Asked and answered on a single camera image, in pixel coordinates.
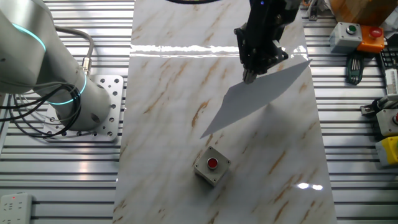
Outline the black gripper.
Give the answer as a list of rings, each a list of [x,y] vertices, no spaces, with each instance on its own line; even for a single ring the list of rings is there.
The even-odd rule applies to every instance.
[[[288,58],[279,42],[285,26],[292,23],[292,1],[253,0],[250,6],[246,30],[234,30],[244,83],[252,83],[258,75]]]

